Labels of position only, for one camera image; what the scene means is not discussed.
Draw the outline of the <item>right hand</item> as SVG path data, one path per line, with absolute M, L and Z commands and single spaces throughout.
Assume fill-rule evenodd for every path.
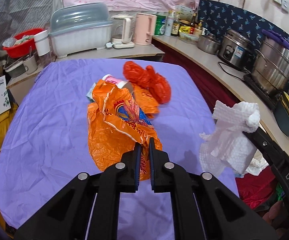
M 279 238 L 289 238 L 289 227 L 285 226 L 289 222 L 289 216 L 282 200 L 273 204 L 263 219 L 276 230 Z

